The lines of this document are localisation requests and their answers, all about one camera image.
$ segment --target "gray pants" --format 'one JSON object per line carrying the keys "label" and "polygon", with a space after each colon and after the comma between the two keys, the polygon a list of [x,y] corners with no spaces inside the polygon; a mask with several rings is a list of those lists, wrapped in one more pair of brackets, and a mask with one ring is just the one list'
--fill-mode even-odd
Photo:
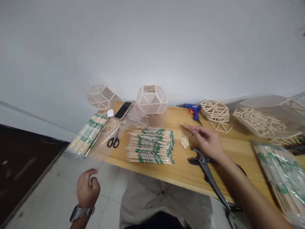
{"label": "gray pants", "polygon": [[134,172],[122,198],[119,228],[141,224],[160,211],[177,217],[184,227],[211,227],[209,196]]}

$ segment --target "chopstick in plastic wrapper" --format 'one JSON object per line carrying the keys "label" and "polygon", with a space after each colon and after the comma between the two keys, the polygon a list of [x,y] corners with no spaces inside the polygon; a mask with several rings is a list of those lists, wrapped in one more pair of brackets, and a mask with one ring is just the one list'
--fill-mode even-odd
{"label": "chopstick in plastic wrapper", "polygon": [[139,127],[128,134],[130,135],[126,148],[128,161],[174,164],[172,151],[175,140],[171,130]]}
{"label": "chopstick in plastic wrapper", "polygon": [[95,113],[70,143],[66,152],[76,157],[84,157],[92,148],[107,122],[107,116]]}
{"label": "chopstick in plastic wrapper", "polygon": [[271,189],[287,219],[305,228],[305,174],[288,150],[252,142]]}

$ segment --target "black pliers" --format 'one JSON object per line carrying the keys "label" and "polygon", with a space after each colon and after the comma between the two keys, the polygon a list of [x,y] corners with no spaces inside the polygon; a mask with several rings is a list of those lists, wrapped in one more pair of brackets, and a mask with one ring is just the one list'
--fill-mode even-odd
{"label": "black pliers", "polygon": [[199,165],[200,168],[202,169],[204,175],[205,175],[205,180],[210,184],[214,192],[216,193],[217,197],[221,200],[221,202],[224,204],[226,209],[230,212],[236,212],[236,211],[242,211],[242,208],[235,206],[234,204],[230,204],[227,202],[221,191],[219,190],[212,173],[209,169],[209,166],[207,165],[208,162],[215,162],[214,159],[205,157],[203,153],[198,149],[197,147],[192,148],[193,151],[197,152],[197,158],[189,158],[187,159],[189,163],[193,165]]}

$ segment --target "metal watch strap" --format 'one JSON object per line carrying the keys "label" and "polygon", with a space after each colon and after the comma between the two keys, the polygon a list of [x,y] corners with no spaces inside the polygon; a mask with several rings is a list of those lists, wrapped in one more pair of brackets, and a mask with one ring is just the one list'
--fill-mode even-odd
{"label": "metal watch strap", "polygon": [[76,219],[79,219],[84,216],[90,216],[94,213],[95,207],[93,208],[81,208],[79,205],[76,205],[71,218],[70,222],[73,222]]}

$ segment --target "right hand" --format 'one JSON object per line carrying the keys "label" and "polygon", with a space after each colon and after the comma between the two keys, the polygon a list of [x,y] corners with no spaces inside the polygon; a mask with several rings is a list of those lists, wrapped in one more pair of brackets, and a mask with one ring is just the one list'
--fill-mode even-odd
{"label": "right hand", "polygon": [[99,195],[100,186],[96,177],[91,179],[90,176],[97,174],[95,169],[89,169],[82,173],[77,183],[77,198],[78,204],[81,208],[93,208]]}
{"label": "right hand", "polygon": [[192,132],[192,135],[194,135],[201,149],[208,157],[217,161],[226,155],[220,137],[216,132],[203,126],[189,127],[189,130]]}

